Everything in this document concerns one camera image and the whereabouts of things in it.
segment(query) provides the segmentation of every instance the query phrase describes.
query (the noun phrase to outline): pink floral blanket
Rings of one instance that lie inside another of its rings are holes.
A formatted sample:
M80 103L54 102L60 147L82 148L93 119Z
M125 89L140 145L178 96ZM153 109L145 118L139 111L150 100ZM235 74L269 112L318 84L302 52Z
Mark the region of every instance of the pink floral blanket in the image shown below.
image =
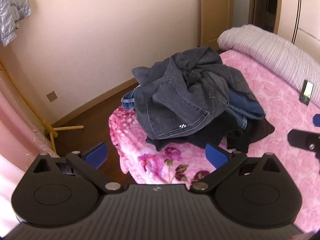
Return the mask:
M320 165L315 154L291 147L287 134L291 129L320 133L312 123L320 109L299 101L299 93L284 80L270 72L251 57L229 50L220 55L224 64L239 69L246 78L268 121L276 128L267 138L251 144L248 156L261 157L273 152L283 163L300 189L302 209L296 225L304 231L318 230L320 226ZM133 110L116 109L109 118L110 136L120 156L124 173L130 172L137 183L164 184L191 183L215 170L206 159L204 150L192 144L171 143L157 152L145 142L147 137Z

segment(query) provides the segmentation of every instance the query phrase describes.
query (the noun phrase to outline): wooden stand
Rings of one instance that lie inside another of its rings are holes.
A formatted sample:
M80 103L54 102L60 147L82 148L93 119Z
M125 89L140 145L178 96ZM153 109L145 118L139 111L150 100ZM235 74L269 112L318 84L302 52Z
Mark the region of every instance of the wooden stand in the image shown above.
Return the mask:
M52 145L52 150L57 153L56 147L54 144L54 138L58 136L57 131L64 131L64 130L75 130L75 129L83 129L83 125L77 125L77 126L66 126L66 127L57 127L53 128L51 124L49 124L46 119L44 119L40 113L35 109L35 107L28 101L26 98L25 94L18 88L17 83L15 82L13 76L11 73L8 71L8 69L5 67L3 64L2 60L0 60L0 71L4 71L6 75L8 76L10 82L14 86L14 88L17 90L19 95L22 97L23 101L27 104L27 106L31 109L31 111L35 114L35 116L39 119L41 122L42 126L49 132L50 134L50 140L51 140L51 145Z

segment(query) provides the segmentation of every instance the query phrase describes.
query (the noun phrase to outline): plastic covered clothing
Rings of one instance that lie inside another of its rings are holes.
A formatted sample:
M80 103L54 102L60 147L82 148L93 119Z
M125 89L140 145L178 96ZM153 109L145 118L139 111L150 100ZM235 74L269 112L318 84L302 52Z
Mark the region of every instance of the plastic covered clothing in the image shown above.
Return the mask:
M17 37L14 33L18 27L17 22L29 17L31 13L28 0L0 0L0 40L3 46Z

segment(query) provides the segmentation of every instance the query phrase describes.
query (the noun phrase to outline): blue jeans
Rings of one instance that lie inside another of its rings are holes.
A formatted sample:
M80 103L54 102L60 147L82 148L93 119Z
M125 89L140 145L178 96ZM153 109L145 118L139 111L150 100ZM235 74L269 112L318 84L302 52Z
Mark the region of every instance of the blue jeans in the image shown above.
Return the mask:
M126 93L121 98L122 107L125 110L134 109L134 94L139 87L136 87L134 90Z
M226 112L231 114L243 130L247 127L248 118L251 120L262 120L266 114L258 102L247 98L244 94L229 89L229 103Z

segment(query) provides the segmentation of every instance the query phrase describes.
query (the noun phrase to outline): grey denim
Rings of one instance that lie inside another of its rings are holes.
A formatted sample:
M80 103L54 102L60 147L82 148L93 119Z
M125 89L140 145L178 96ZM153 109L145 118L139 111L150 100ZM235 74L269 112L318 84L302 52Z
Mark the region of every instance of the grey denim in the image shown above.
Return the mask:
M137 118L152 140L204 128L226 109L229 87L257 102L242 73L223 65L210 47L176 53L132 74L140 84L134 95Z

